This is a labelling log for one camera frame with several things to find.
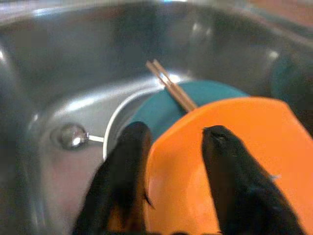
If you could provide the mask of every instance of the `orange plate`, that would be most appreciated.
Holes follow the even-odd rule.
[[[272,175],[308,234],[313,234],[313,140],[287,104],[235,98],[202,106],[177,121],[152,146],[145,204],[147,230],[216,233],[219,225],[201,156],[202,129],[224,125]]]

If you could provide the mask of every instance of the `teal bowl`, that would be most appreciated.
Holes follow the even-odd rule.
[[[192,81],[179,85],[198,106],[221,99],[249,96],[234,87],[214,81]],[[142,121],[147,124],[155,141],[185,114],[186,112],[173,100],[167,90],[163,90],[144,102],[131,122]]]

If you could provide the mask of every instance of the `dish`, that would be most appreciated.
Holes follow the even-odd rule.
[[[248,96],[234,87],[215,81],[191,81],[179,85],[198,106],[221,99]],[[155,141],[184,115],[186,112],[163,90],[145,101],[131,122],[142,121],[147,124]]]

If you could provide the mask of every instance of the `sink basin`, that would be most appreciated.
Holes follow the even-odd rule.
[[[70,233],[102,145],[66,151],[51,132],[104,135],[124,99],[160,88],[146,60],[281,98],[313,133],[306,28],[224,0],[45,4],[0,16],[0,234]]]

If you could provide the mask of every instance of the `chopsticks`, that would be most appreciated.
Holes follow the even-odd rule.
[[[178,84],[171,81],[169,73],[156,59],[153,63],[147,61],[146,67],[165,85],[168,92],[187,113],[197,108],[189,95]]]

